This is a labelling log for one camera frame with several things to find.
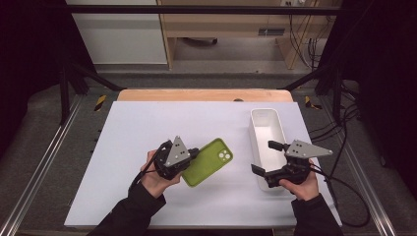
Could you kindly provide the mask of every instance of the table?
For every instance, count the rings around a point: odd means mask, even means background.
[[[236,98],[245,102],[231,101]],[[263,99],[273,102],[260,102]],[[261,191],[250,170],[253,160],[252,154],[248,154],[251,148],[247,145],[250,117],[243,120],[241,117],[248,114],[248,109],[266,106],[281,112],[287,141],[294,137],[309,139],[298,104],[292,102],[288,91],[128,89],[120,92],[65,225],[97,225],[127,194],[127,187],[139,168],[136,166],[141,166],[146,158],[140,153],[155,147],[162,136],[166,138],[167,134],[179,132],[186,145],[191,146],[189,148],[201,147],[204,142],[209,142],[207,138],[221,134],[234,152],[234,159],[196,188],[191,189],[182,181],[167,189],[168,204],[152,218],[150,228],[273,228],[294,225],[290,205],[294,197],[284,190]],[[321,192],[339,221],[327,186],[320,176],[318,178]]]

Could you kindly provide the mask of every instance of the white plastic container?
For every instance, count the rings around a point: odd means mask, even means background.
[[[269,172],[281,169],[287,163],[283,151],[268,147],[268,141],[286,144],[276,110],[270,108],[252,110],[249,133],[255,165]],[[283,190],[282,187],[270,188],[263,177],[257,175],[257,178],[263,191]]]

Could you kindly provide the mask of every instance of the white board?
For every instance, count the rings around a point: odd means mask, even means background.
[[[262,191],[252,173],[249,125],[255,108],[278,112],[288,143],[310,141],[294,102],[114,102],[65,225],[96,226],[127,197],[147,152],[175,136],[187,148],[201,148],[222,138],[233,152],[233,160],[196,188],[183,180],[168,188],[164,193],[167,204],[152,218],[151,228],[295,225],[290,203],[295,197],[285,190]],[[328,187],[323,177],[318,178],[320,191],[341,224]]]

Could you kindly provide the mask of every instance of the floor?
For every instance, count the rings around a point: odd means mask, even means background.
[[[185,38],[178,42],[172,70],[147,67],[141,68],[138,73],[139,67],[129,67],[126,70],[104,66],[99,71],[104,78],[127,88],[277,89],[310,71],[302,62],[297,64],[296,70],[286,70],[277,46],[270,39],[254,41],[219,38],[218,43],[212,45],[210,42]],[[74,117],[70,129],[63,131],[65,139],[58,145],[58,149],[46,151],[54,136],[60,132],[60,92],[58,87],[52,87],[31,98],[22,127],[0,160],[0,222],[4,226],[12,210],[22,207],[23,216],[16,218],[20,226],[17,235],[86,234],[86,231],[64,227],[63,220],[69,210],[71,196],[77,192],[82,173],[89,164],[106,112],[111,101],[117,98],[117,92],[87,80],[90,85],[88,95],[80,98],[71,92],[74,103],[81,100],[80,111]],[[308,82],[291,93],[299,103],[313,144],[339,150],[343,132],[323,135],[323,131],[332,125],[328,114],[331,110],[331,93],[316,96],[314,85],[314,81]],[[345,85],[357,89],[355,83],[346,82]],[[107,100],[99,112],[94,112],[93,108],[102,94],[107,95]],[[310,98],[310,103],[306,102],[306,97]],[[353,186],[356,191],[368,191],[364,198],[372,201],[372,215],[370,221],[362,227],[343,225],[343,232],[345,235],[417,235],[415,199],[401,183],[394,169],[381,166],[378,151],[360,120],[360,114],[354,110],[354,97],[345,94],[342,98],[342,114],[350,105],[353,105],[354,112],[347,122],[348,145],[337,164],[335,176]],[[45,161],[47,154],[53,156],[50,162]],[[40,162],[47,164],[47,171],[44,175],[33,176]],[[333,164],[333,159],[321,160],[324,171],[331,171]],[[37,186],[33,189],[35,195],[28,198],[28,206],[18,206],[27,184],[33,183],[30,182],[31,178],[39,183],[33,184]],[[365,186],[358,178],[368,180]],[[343,220],[352,224],[366,220],[367,212],[360,199],[342,185],[335,183],[333,187]],[[274,231],[274,235],[291,233],[288,228]]]

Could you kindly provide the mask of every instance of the wooden edge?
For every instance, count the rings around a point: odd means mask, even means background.
[[[279,101],[292,102],[288,90],[278,89],[125,89],[118,101]]]

